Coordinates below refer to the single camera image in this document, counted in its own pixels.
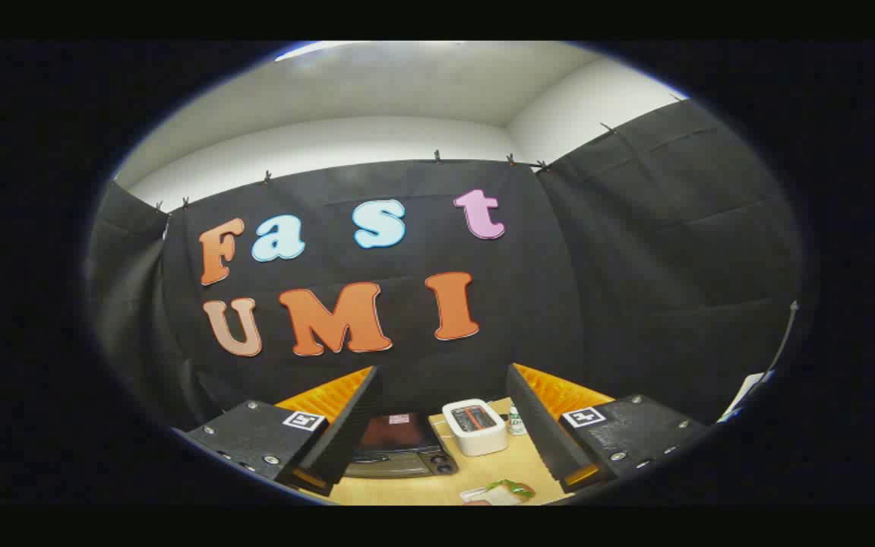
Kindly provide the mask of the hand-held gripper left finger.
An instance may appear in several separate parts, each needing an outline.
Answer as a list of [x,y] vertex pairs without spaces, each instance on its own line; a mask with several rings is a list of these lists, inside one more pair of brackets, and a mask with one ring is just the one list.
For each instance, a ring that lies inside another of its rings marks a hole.
[[328,496],[377,412],[378,369],[365,367],[281,401],[246,394],[176,435],[280,488]]

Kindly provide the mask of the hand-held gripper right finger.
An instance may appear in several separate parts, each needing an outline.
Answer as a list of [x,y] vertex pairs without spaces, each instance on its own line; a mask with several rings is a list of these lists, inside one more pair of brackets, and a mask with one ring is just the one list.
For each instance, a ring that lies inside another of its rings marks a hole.
[[507,370],[507,392],[566,494],[634,476],[707,430],[649,396],[614,399],[518,363]]

